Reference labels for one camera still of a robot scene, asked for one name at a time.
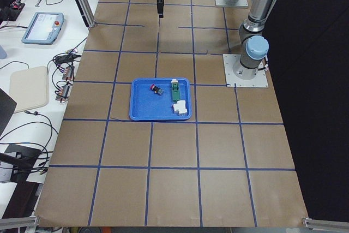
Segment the red emergency stop button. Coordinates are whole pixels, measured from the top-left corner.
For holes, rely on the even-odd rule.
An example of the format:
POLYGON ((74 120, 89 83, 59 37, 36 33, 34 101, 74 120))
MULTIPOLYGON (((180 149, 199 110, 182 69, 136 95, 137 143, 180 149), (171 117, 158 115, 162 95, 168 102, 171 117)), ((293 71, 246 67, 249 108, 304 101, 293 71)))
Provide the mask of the red emergency stop button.
POLYGON ((152 84, 150 86, 150 90, 153 91, 157 95, 163 95, 163 93, 164 93, 164 90, 162 88, 156 86, 155 84, 152 84))

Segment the green relay module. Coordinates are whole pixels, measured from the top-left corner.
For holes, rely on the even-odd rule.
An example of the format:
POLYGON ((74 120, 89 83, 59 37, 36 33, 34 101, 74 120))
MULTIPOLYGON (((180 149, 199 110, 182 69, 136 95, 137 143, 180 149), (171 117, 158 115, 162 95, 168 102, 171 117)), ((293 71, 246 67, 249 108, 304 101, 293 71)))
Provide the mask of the green relay module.
POLYGON ((179 89, 179 82, 177 79, 171 80, 171 94, 172 94, 172 101, 180 100, 180 89, 179 89))

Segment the blue plastic tray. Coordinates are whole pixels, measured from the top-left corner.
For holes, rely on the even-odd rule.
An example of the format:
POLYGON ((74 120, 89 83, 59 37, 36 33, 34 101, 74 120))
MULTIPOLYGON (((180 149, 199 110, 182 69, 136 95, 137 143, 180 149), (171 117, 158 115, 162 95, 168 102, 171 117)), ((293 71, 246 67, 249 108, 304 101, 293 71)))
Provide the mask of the blue plastic tray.
POLYGON ((138 78, 131 83, 129 117, 133 121, 183 121, 192 116, 190 82, 183 77, 177 78, 138 78), (186 101, 188 114, 178 116, 172 105, 171 80, 179 82, 180 99, 186 101), (150 86, 164 90, 163 95, 157 95, 150 90, 150 86))

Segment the white circuit breaker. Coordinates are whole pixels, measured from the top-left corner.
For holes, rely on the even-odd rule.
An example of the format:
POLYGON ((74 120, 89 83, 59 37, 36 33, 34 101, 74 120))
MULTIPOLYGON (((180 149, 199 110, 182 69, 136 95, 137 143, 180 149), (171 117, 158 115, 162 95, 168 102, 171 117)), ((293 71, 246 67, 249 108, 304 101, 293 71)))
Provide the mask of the white circuit breaker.
POLYGON ((186 107, 186 101, 185 100, 178 100, 173 105, 174 113, 176 113, 178 116, 184 116, 188 114, 188 109, 186 107))

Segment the near blue teach pendant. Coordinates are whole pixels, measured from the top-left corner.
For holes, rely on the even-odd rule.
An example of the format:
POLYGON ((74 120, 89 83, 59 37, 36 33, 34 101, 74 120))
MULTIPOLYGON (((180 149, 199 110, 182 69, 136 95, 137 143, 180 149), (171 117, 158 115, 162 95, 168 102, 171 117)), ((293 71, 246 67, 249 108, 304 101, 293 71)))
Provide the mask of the near blue teach pendant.
POLYGON ((24 44, 51 45, 64 23, 63 13, 36 12, 21 41, 24 44))

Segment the beige pad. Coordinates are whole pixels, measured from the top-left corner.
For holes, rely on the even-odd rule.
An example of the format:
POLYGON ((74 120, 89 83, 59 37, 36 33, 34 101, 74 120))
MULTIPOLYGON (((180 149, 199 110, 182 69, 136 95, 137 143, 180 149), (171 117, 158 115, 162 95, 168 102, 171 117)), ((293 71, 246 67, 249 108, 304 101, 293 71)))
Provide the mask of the beige pad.
POLYGON ((12 73, 9 95, 17 103, 14 113, 47 105, 49 102, 47 67, 39 66, 12 73))

